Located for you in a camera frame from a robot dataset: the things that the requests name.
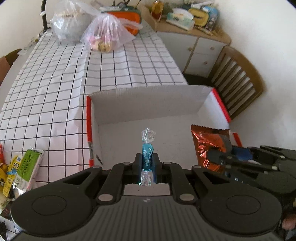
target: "red wrapper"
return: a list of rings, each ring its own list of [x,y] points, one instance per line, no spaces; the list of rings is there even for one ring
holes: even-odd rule
[[[217,130],[203,126],[191,125],[191,133],[197,155],[198,165],[214,172],[223,172],[224,168],[207,159],[207,152],[210,149],[217,149],[226,152],[226,143],[220,135],[227,136],[229,130]]]
[[[2,150],[2,144],[0,142],[0,165],[5,164],[3,150]]]

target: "cardboard box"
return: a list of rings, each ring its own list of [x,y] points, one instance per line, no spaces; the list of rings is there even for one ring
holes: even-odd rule
[[[160,161],[191,169],[197,164],[191,124],[229,129],[229,116],[219,101],[213,88],[201,85],[92,93],[86,101],[90,166],[100,165],[96,156],[103,162],[103,169],[133,162],[136,153],[142,152],[141,131],[149,127],[156,132],[152,145]]]

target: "yellow container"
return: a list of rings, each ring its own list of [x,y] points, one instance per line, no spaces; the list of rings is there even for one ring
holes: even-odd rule
[[[193,20],[195,21],[195,25],[202,27],[207,24],[209,15],[206,12],[195,8],[190,8],[188,12],[194,16]]]

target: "checkered tablecloth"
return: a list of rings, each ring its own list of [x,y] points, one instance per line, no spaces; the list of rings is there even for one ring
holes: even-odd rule
[[[58,45],[48,30],[20,70],[0,113],[5,161],[44,150],[38,186],[88,168],[86,100],[95,91],[186,81],[161,39],[143,22],[135,40],[113,53]],[[16,229],[9,224],[11,238]]]

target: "bottle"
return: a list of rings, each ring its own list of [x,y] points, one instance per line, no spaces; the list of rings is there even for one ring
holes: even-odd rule
[[[160,0],[155,0],[154,3],[152,4],[152,11],[151,11],[152,17],[159,21],[162,12],[163,12],[163,2]]]

